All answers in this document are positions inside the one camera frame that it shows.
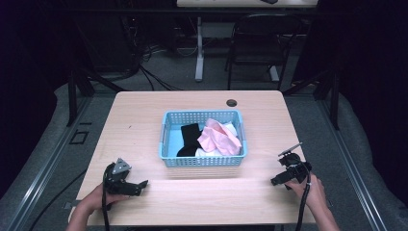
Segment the white desk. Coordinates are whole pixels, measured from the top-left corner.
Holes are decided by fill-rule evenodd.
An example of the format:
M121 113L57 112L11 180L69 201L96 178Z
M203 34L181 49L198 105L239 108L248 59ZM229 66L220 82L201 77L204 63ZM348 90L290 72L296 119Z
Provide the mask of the white desk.
M318 5L318 0L176 0L177 7L181 8L223 8L223 9L313 9ZM197 63L195 81L203 79L204 51L201 17L197 18Z

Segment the blue plastic basket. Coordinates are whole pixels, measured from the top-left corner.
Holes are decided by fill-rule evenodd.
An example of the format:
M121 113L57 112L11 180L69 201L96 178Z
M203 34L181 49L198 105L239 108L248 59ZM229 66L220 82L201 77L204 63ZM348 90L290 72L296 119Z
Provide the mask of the blue plastic basket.
M230 122L237 131L242 147L234 156L196 156L178 157L178 151L184 146L182 127L197 124L198 129L205 127L211 118L221 124ZM167 111L162 121L159 144L159 156L167 167L233 167L239 166L247 153L247 143L241 112L238 110L186 110Z

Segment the black metal stand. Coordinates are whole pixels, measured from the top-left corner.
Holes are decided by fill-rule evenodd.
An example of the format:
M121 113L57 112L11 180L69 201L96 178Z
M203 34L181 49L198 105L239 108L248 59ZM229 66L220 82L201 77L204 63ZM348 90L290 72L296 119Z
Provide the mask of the black metal stand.
M338 112L339 112L339 98L340 98L340 77L335 70L327 69L323 72L301 81L294 87L290 87L283 91L285 96L292 95L307 86L317 82L318 86L313 92L313 96L316 100L324 100L328 93L330 95L330 106L329 106L329 120L336 130L339 130L338 123Z
M91 80L96 81L115 92L124 91L124 88L103 78L95 71L91 71L90 69L84 67L75 68L69 75L67 82L69 106L69 117L68 123L66 124L67 127L73 124L78 115L77 90L79 90L85 97L93 97L95 94L95 89L90 83Z

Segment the person's left hand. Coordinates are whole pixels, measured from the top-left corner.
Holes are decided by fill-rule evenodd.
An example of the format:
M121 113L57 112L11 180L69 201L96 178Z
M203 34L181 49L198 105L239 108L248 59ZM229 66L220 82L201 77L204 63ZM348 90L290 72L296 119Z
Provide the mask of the person's left hand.
M106 203L111 204L117 201L122 201L128 198L128 195L124 194L110 194L104 193L103 185L98 185L92 192L90 192L81 202L77 205L77 209L87 212L89 215L95 210L102 208L102 198L106 198Z

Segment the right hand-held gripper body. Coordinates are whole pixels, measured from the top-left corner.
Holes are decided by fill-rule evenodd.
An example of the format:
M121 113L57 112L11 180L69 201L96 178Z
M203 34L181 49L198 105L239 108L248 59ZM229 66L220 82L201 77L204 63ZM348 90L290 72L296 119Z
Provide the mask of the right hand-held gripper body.
M310 174L312 166L308 162L302 162L300 157L293 153L300 145L301 142L280 153L278 162L286 168L284 172L289 175L288 181L295 178L299 183L302 183Z

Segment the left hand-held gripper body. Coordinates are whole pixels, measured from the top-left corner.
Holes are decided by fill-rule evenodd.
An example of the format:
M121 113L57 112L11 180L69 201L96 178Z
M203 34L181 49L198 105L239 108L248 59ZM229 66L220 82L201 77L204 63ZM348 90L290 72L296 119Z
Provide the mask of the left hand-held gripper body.
M115 163L109 164L104 172L103 186L110 194L131 195L138 184L128 183L126 177L132 167L123 159L118 158Z

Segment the black folding chair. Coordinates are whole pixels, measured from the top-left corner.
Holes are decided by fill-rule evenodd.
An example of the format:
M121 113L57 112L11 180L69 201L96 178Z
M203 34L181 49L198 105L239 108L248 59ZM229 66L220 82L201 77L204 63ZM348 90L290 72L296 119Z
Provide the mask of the black folding chair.
M293 40L301 32L302 21L292 14L253 13L240 18L233 27L224 70L227 88L233 82L233 65L280 66L280 89Z

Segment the black sock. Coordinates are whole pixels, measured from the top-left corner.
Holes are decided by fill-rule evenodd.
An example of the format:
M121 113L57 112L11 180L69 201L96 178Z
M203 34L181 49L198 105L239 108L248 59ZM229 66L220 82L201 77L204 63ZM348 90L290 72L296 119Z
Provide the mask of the black sock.
M178 151L178 157L194 157L195 152L201 147L198 138L201 136L197 123L184 125L181 127L183 147Z

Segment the person's right hand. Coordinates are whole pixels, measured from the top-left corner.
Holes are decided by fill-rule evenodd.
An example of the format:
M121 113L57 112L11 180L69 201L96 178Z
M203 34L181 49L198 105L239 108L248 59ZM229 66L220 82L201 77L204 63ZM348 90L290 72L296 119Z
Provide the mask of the person's right hand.
M306 205L310 210L315 211L327 207L324 186L314 173L310 174L310 181L304 180L302 183L298 183L291 180L285 185L290 187L299 198L302 197L306 187L309 187Z

